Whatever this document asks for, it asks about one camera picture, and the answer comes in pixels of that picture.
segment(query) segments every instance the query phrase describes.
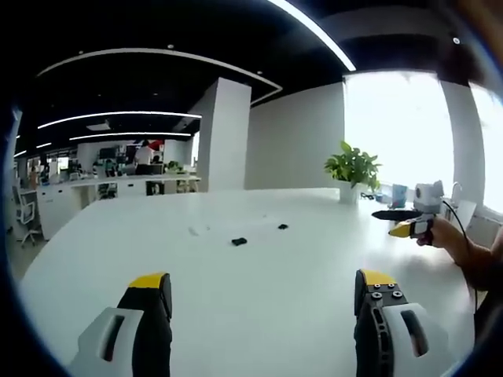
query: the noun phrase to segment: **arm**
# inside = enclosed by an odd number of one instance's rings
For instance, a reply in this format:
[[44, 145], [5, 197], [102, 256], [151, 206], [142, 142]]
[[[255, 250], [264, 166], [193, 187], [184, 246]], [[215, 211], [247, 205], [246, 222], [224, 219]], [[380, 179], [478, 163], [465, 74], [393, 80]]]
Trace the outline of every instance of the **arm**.
[[477, 290], [487, 291], [493, 286], [493, 267], [501, 260], [503, 232], [499, 232], [491, 249], [466, 240], [446, 219], [437, 217], [431, 228], [433, 246], [446, 249], [454, 262], [461, 267], [468, 283]]

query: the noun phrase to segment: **green plant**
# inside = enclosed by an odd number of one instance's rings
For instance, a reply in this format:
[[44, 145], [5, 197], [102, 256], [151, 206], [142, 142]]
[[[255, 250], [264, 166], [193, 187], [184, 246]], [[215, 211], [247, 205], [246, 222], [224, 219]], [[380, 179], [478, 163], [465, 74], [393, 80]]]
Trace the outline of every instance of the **green plant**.
[[333, 179], [351, 182], [351, 188], [357, 183], [368, 185], [372, 191], [380, 187], [377, 180], [379, 163], [374, 163], [377, 156], [369, 156], [358, 148], [352, 148], [347, 142], [341, 141], [343, 153], [332, 155], [325, 163], [325, 172], [332, 175]]

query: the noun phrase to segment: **office worker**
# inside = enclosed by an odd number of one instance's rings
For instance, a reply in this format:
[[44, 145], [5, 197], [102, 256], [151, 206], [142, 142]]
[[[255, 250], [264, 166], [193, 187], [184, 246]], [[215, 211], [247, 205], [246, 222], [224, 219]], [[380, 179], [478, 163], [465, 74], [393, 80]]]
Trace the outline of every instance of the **office worker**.
[[149, 141], [145, 140], [141, 144], [141, 148], [136, 151], [134, 155], [134, 160], [138, 164], [136, 166], [136, 175], [148, 174], [147, 166], [150, 165], [150, 161], [154, 156], [154, 151], [149, 147]]

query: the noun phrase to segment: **led light strip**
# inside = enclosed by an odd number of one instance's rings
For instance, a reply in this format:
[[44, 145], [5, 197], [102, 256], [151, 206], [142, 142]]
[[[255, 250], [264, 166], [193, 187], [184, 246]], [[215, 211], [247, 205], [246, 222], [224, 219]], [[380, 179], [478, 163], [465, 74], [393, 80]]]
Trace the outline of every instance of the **led light strip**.
[[196, 118], [196, 119], [201, 119], [202, 118], [201, 115], [183, 114], [181, 112], [98, 112], [97, 114], [79, 115], [79, 116], [72, 116], [71, 118], [65, 118], [65, 119], [55, 120], [54, 122], [49, 122], [49, 123], [46, 123], [46, 124], [42, 124], [41, 126], [38, 126], [37, 128], [40, 130], [41, 128], [52, 126], [53, 124], [67, 122], [68, 120], [93, 118], [93, 117], [96, 117], [96, 116], [127, 115], [127, 114], [129, 114], [129, 115], [168, 115], [168, 116], [181, 116], [182, 118]]
[[105, 136], [145, 136], [145, 135], [156, 135], [156, 136], [187, 136], [191, 137], [191, 134], [180, 134], [177, 132], [118, 132], [111, 134], [98, 134], [98, 135], [86, 135], [86, 136], [78, 136], [78, 137], [70, 137], [69, 141], [72, 140], [82, 140], [82, 139], [91, 139], [92, 137], [105, 137]]
[[312, 19], [302, 13], [295, 6], [287, 2], [286, 0], [268, 0], [273, 3], [278, 8], [283, 9], [290, 16], [297, 19], [301, 24], [311, 30], [328, 48], [333, 51], [333, 53], [339, 58], [340, 61], [346, 66], [349, 71], [356, 71], [356, 67], [349, 60], [349, 57], [342, 51], [342, 49], [329, 37], [327, 33], [323, 31], [323, 29], [316, 25]]
[[41, 145], [37, 145], [37, 149], [39, 148], [44, 148], [44, 147], [48, 147], [49, 145], [51, 145], [52, 143], [45, 143], [45, 144], [41, 144]]
[[275, 82], [272, 82], [268, 79], [265, 79], [262, 76], [257, 75], [255, 73], [252, 73], [250, 71], [246, 71], [243, 68], [236, 67], [235, 65], [228, 64], [228, 63], [225, 63], [220, 60], [211, 59], [210, 57], [202, 57], [201, 55], [196, 55], [193, 53], [183, 53], [181, 51], [176, 51], [174, 49], [123, 48], [123, 49], [103, 49], [102, 51], [93, 51], [91, 53], [83, 53], [83, 54], [77, 55], [75, 57], [69, 57], [68, 59], [62, 60], [59, 63], [55, 63], [53, 65], [50, 65], [49, 67], [41, 70], [37, 74], [37, 77], [47, 73], [48, 71], [53, 70], [54, 68], [60, 67], [63, 64], [71, 63], [72, 61], [82, 60], [82, 59], [86, 59], [88, 57], [99, 57], [102, 55], [110, 55], [113, 53], [157, 53], [160, 55], [169, 55], [172, 57], [185, 57], [187, 59], [198, 60], [198, 61], [202, 61], [204, 63], [218, 65], [219, 67], [223, 67], [223, 68], [227, 68], [232, 71], [235, 71], [235, 72], [239, 72], [243, 75], [252, 77], [253, 79], [262, 81], [267, 85], [271, 85], [274, 88], [274, 90], [272, 92], [265, 94], [260, 98], [257, 98], [256, 100], [252, 101], [251, 104], [265, 100], [266, 98], [273, 96], [274, 94], [280, 93], [283, 90], [283, 87], [279, 86]]

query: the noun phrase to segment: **floor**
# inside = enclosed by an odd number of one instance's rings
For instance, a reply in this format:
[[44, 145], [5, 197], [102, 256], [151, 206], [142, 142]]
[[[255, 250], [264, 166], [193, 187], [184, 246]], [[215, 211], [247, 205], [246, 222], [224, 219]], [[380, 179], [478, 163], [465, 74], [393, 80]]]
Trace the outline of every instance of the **floor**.
[[16, 241], [11, 232], [7, 234], [7, 257], [15, 281], [20, 281], [23, 278], [30, 264], [47, 243], [40, 235], [34, 237], [36, 241], [34, 246], [30, 241], [27, 241], [24, 243], [24, 247], [21, 247], [21, 242]]

